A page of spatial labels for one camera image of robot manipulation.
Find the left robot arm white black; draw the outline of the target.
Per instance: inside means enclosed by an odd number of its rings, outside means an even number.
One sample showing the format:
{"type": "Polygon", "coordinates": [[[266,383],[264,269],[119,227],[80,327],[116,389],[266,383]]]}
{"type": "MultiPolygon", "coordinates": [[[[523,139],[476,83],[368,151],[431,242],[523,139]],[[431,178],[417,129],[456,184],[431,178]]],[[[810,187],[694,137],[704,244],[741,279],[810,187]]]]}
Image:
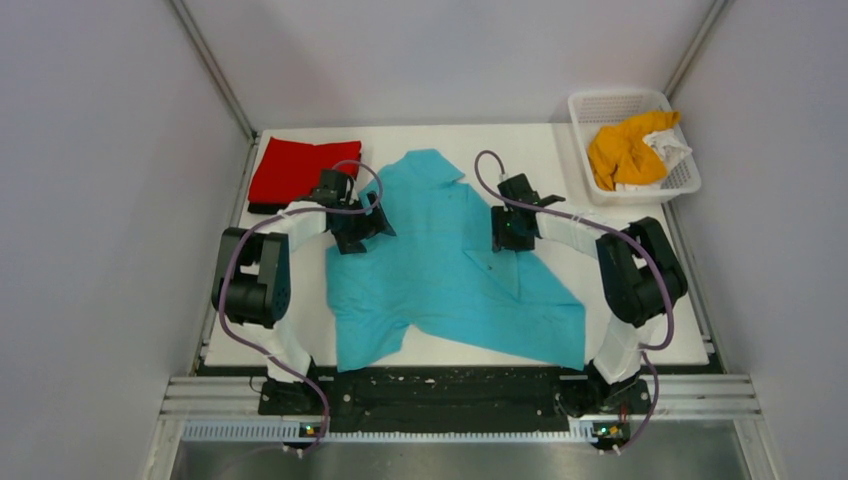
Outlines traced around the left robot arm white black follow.
{"type": "Polygon", "coordinates": [[[259,353],[273,386],[297,413],[320,405],[326,393],[310,377],[312,356],[287,320],[292,297],[291,256],[313,238],[333,236],[343,255],[364,254],[365,240],[395,231],[382,208],[385,187],[355,195],[354,180],[339,167],[325,169],[310,194],[249,228],[229,227],[220,237],[210,302],[224,333],[259,353]]]}

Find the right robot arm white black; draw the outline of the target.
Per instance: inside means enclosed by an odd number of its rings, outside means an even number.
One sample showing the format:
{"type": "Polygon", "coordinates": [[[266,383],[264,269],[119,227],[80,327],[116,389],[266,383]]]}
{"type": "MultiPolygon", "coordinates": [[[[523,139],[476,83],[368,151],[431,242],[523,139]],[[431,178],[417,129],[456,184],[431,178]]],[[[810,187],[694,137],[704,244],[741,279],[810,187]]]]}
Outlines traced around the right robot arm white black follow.
{"type": "Polygon", "coordinates": [[[559,212],[558,195],[540,197],[527,177],[503,179],[493,192],[494,251],[531,251],[538,239],[571,247],[598,262],[604,298],[611,311],[602,344],[585,369],[587,378],[571,393],[572,417],[612,412],[638,381],[643,356],[651,350],[650,320],[667,320],[663,350],[674,336],[673,307],[688,281],[659,221],[644,217],[624,227],[579,213],[559,212]]]}

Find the teal t shirt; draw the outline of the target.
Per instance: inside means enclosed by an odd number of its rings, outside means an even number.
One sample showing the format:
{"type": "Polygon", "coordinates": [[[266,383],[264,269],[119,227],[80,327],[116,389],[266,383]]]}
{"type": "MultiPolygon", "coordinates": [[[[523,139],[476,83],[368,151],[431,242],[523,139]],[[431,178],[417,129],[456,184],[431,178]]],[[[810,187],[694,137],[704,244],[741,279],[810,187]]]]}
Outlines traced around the teal t shirt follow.
{"type": "Polygon", "coordinates": [[[585,306],[536,255],[494,251],[489,205],[435,149],[383,167],[392,233],[361,254],[326,252],[337,366],[358,370],[398,352],[410,327],[475,347],[579,369],[585,306]]]}

